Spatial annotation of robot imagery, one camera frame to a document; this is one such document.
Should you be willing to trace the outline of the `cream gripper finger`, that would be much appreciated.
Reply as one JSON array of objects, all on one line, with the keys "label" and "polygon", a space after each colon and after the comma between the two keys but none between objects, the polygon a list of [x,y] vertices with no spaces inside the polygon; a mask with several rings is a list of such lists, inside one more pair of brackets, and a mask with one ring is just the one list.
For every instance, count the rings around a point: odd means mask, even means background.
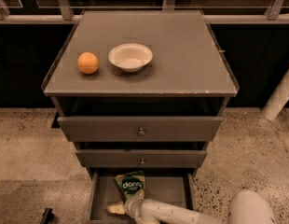
[{"label": "cream gripper finger", "polygon": [[125,206],[123,202],[113,203],[107,206],[107,211],[111,214],[124,215]]}]

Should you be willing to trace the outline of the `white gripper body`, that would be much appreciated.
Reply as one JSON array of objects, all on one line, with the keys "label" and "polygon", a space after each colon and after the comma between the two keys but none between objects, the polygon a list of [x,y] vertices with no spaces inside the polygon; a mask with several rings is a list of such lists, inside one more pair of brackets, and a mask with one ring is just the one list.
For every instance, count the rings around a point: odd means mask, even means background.
[{"label": "white gripper body", "polygon": [[125,204],[125,212],[131,218],[136,218],[141,214],[142,202],[145,199],[142,196],[134,196],[129,198]]}]

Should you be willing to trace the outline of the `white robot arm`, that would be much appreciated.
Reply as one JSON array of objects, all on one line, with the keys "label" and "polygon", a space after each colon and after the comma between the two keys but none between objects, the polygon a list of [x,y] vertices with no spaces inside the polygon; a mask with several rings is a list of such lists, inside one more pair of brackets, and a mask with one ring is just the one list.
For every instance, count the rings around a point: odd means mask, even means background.
[{"label": "white robot arm", "polygon": [[127,201],[108,205],[107,212],[113,215],[127,215],[136,224],[277,224],[267,199],[248,189],[232,196],[225,216],[147,199],[141,191]]}]

